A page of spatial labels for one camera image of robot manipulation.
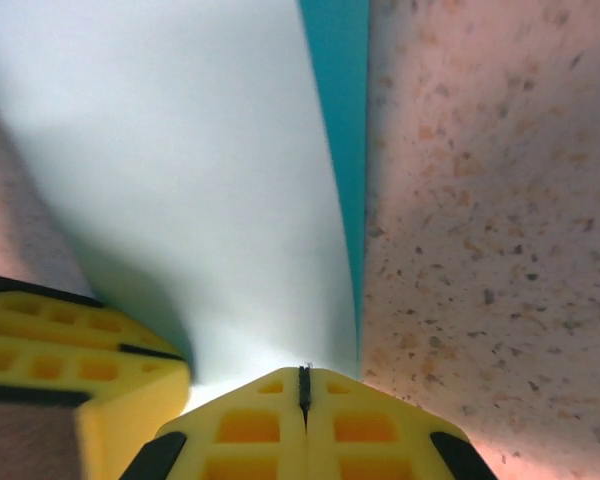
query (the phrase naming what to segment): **teal paper edge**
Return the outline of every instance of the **teal paper edge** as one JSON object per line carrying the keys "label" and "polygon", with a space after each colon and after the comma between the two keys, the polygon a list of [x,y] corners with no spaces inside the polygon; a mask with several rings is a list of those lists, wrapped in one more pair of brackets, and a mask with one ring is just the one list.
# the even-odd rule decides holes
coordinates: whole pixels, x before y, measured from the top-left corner
{"label": "teal paper edge", "polygon": [[357,358],[360,366],[364,298],[369,1],[299,0],[299,4],[340,196],[351,268]]}

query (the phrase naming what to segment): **terrazzo surface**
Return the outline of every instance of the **terrazzo surface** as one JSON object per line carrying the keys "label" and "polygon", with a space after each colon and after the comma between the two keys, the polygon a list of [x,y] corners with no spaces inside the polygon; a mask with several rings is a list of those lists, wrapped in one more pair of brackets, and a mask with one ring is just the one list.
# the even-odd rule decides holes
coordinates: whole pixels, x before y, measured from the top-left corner
{"label": "terrazzo surface", "polygon": [[[600,480],[600,0],[373,0],[365,381]],[[0,135],[0,274],[88,293]]]}

